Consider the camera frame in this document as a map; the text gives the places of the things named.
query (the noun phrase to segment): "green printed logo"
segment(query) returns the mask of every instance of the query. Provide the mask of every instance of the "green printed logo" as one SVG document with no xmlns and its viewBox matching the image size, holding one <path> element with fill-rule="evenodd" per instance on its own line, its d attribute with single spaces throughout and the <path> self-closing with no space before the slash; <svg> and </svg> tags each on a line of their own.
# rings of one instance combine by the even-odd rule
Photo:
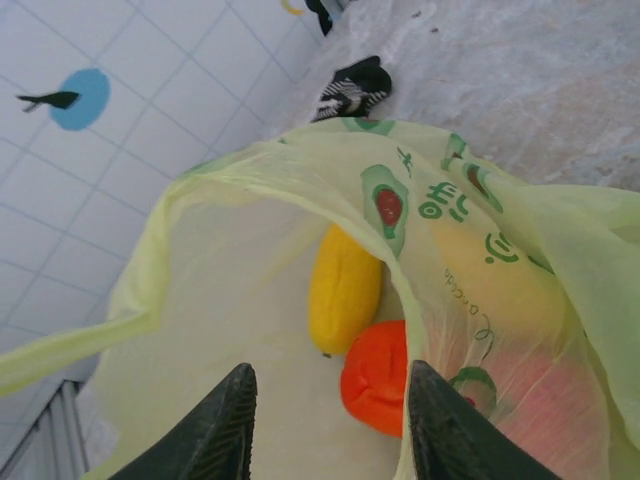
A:
<svg viewBox="0 0 640 480">
<path fill-rule="evenodd" d="M 462 172 L 464 176 L 467 177 L 467 180 L 471 183 L 476 192 L 478 192 L 482 197 L 489 202 L 496 212 L 502 213 L 504 209 L 502 208 L 502 204 L 498 201 L 489 187 L 487 187 L 487 183 L 485 181 L 487 175 L 491 172 L 486 168 L 482 168 L 480 165 L 476 165 L 475 163 L 465 163 L 462 167 Z"/>
<path fill-rule="evenodd" d="M 396 122 L 394 120 L 368 120 L 366 118 L 343 118 L 342 122 L 350 132 L 368 132 L 382 136 L 389 135 Z"/>
<path fill-rule="evenodd" d="M 398 257 L 404 246 L 409 190 L 384 165 L 372 165 L 360 178 L 365 219 L 384 236 Z"/>
<path fill-rule="evenodd" d="M 449 137 L 449 143 L 447 149 L 444 152 L 444 158 L 440 162 L 440 167 L 445 171 L 449 171 L 451 162 L 454 158 L 462 158 L 462 153 L 467 148 L 467 142 L 462 140 L 462 137 L 456 133 L 452 133 Z"/>
<path fill-rule="evenodd" d="M 404 168 L 406 168 L 407 172 L 409 173 L 409 178 L 411 178 L 411 168 L 413 167 L 413 162 L 411 161 L 411 154 L 404 153 L 402 150 L 400 150 L 400 147 L 397 147 L 396 150 L 398 151 L 398 156 L 400 157 L 400 160 L 402 160 L 402 164 L 404 165 Z"/>
<path fill-rule="evenodd" d="M 498 404 L 498 388 L 482 367 L 461 368 L 449 384 L 485 417 L 491 415 Z"/>
<path fill-rule="evenodd" d="M 493 236 L 493 233 L 489 233 L 484 239 L 484 246 L 489 253 L 489 256 L 484 259 L 486 263 L 494 263 L 496 258 L 506 263 L 520 260 L 520 257 L 511 251 L 513 245 L 502 232 L 498 233 L 497 238 Z"/>
<path fill-rule="evenodd" d="M 429 190 L 427 198 L 431 199 L 431 201 L 425 202 L 418 207 L 418 213 L 422 218 L 437 220 L 442 217 L 442 209 L 449 206 L 451 201 L 453 205 L 448 210 L 449 215 L 457 222 L 464 222 L 465 217 L 469 215 L 469 211 L 464 205 L 467 196 L 461 194 L 455 199 L 459 193 L 458 187 L 450 182 L 441 182 L 438 185 L 430 186 Z"/>
</svg>

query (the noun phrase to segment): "red fruit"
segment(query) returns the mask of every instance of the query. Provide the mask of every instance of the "red fruit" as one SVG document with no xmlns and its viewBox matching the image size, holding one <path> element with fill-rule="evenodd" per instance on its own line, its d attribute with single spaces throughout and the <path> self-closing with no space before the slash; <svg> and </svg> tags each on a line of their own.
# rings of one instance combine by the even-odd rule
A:
<svg viewBox="0 0 640 480">
<path fill-rule="evenodd" d="M 347 411 L 379 432 L 401 438 L 407 365 L 404 320 L 365 330 L 347 353 L 340 378 Z"/>
<path fill-rule="evenodd" d="M 393 190 L 384 188 L 376 196 L 376 208 L 382 223 L 388 227 L 395 227 L 402 215 L 402 200 Z"/>
</svg>

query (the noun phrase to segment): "metal railing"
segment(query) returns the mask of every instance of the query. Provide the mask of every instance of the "metal railing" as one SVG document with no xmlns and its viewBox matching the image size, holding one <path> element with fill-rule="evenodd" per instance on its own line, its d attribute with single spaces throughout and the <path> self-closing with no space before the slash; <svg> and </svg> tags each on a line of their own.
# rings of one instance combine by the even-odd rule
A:
<svg viewBox="0 0 640 480">
<path fill-rule="evenodd" d="M 76 480 L 88 469 L 76 411 L 77 384 L 65 380 L 0 469 L 0 480 Z"/>
</svg>

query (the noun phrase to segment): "fish sticker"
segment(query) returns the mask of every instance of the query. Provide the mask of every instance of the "fish sticker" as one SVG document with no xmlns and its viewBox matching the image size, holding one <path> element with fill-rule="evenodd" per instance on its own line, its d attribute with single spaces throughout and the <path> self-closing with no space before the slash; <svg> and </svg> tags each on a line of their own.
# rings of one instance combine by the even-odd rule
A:
<svg viewBox="0 0 640 480">
<path fill-rule="evenodd" d="M 32 97 L 30 95 L 16 95 L 16 97 L 24 102 L 31 102 L 31 105 L 27 105 L 22 110 L 25 113 L 29 113 L 43 104 L 66 110 L 78 100 L 80 94 L 77 92 L 56 92 L 40 95 L 39 97 Z"/>
<path fill-rule="evenodd" d="M 100 118 L 110 94 L 108 77 L 97 68 L 87 68 L 69 75 L 55 93 L 17 95 L 17 98 L 30 102 L 23 109 L 24 112 L 32 112 L 40 105 L 49 105 L 51 119 L 60 128 L 80 131 Z"/>
</svg>

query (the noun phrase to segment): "blue circle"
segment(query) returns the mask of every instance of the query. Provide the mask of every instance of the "blue circle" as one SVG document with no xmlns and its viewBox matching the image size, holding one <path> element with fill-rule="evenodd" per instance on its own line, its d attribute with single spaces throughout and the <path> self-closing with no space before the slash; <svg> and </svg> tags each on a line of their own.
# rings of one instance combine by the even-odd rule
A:
<svg viewBox="0 0 640 480">
<path fill-rule="evenodd" d="M 104 112 L 111 87 L 104 73 L 97 68 L 88 68 L 69 76 L 60 91 L 76 92 L 80 96 L 66 110 L 51 107 L 51 118 L 64 130 L 78 131 L 87 128 Z"/>
</svg>

